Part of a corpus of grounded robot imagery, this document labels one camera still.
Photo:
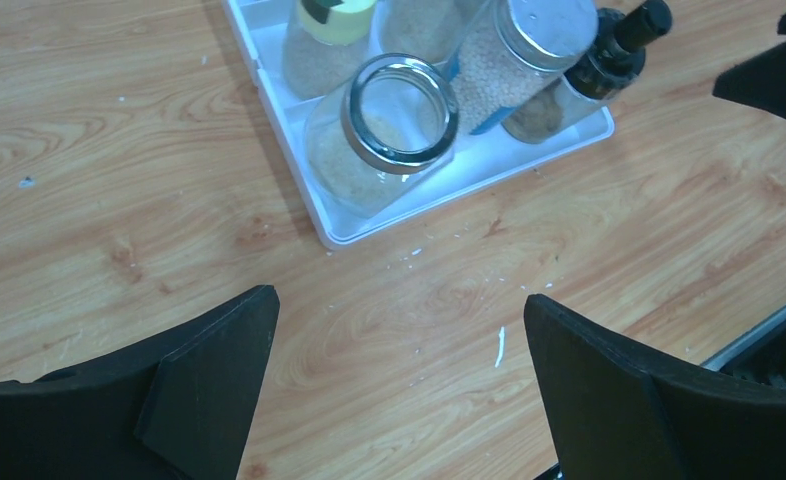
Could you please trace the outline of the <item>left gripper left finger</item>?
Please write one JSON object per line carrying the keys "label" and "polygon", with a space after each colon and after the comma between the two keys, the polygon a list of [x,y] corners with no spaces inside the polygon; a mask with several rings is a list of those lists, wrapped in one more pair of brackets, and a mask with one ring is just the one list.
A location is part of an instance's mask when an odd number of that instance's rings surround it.
{"label": "left gripper left finger", "polygon": [[233,479],[280,301],[256,286],[197,318],[0,382],[0,479]]}

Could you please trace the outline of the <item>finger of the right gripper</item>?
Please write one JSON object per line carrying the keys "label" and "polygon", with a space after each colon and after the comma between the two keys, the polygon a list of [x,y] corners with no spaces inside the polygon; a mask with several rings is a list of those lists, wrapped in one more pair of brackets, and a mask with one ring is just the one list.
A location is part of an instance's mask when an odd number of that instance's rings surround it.
{"label": "finger of the right gripper", "polygon": [[[786,13],[777,33],[786,37]],[[724,71],[712,95],[786,120],[786,41]]]}

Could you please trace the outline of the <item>black cap grinder bottle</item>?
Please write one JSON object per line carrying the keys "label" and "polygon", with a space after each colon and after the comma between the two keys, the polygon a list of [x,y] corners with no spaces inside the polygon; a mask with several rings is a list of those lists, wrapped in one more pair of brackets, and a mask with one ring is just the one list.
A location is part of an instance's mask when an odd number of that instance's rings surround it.
{"label": "black cap grinder bottle", "polygon": [[518,141],[539,144],[609,105],[640,77],[646,47],[667,35],[673,16],[664,1],[645,1],[629,13],[600,8],[588,51],[501,126]]}

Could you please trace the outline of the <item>silver lid peppercorn bottle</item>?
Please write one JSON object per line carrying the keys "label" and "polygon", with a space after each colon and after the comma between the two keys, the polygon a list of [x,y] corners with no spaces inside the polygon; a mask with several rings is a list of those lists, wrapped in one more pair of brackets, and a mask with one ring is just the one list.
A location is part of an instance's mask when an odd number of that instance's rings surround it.
{"label": "silver lid peppercorn bottle", "polygon": [[489,1],[446,66],[459,133],[482,135],[574,65],[598,29],[588,0]]}

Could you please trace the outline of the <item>white divided tray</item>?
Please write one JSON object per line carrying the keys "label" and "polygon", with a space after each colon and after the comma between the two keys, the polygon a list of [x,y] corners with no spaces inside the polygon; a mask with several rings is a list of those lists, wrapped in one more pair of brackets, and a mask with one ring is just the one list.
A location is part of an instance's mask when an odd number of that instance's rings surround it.
{"label": "white divided tray", "polygon": [[323,193],[305,160],[305,122],[319,101],[298,99],[282,79],[281,48],[291,2],[229,0],[223,10],[319,239],[330,250],[347,248],[436,207],[535,170],[605,140],[615,130],[610,111],[601,108],[540,144],[519,142],[501,127],[465,137],[456,142],[449,163],[380,213],[361,218]]}

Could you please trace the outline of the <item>round glass jar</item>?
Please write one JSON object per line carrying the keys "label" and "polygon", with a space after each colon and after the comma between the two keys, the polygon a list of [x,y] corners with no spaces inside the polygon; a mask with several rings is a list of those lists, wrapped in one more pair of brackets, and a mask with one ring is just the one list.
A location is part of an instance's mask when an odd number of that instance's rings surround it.
{"label": "round glass jar", "polygon": [[388,53],[319,102],[303,144],[323,193],[370,218],[453,159],[458,127],[459,105],[440,70]]}

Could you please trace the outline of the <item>silver lid shaker jar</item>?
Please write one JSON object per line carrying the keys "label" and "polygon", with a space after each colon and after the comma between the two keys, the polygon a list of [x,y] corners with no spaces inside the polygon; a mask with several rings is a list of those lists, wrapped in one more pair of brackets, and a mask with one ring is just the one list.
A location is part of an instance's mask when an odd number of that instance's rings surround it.
{"label": "silver lid shaker jar", "polygon": [[485,4],[479,0],[386,1],[381,49],[441,63],[451,55]]}

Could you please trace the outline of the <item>yellow lid spice bottle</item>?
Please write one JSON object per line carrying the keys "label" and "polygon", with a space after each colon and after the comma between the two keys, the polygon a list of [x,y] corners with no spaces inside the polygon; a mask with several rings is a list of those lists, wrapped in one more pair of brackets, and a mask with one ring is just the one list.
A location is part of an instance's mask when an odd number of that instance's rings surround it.
{"label": "yellow lid spice bottle", "polygon": [[301,100],[324,96],[363,63],[375,1],[294,1],[282,48],[282,77]]}

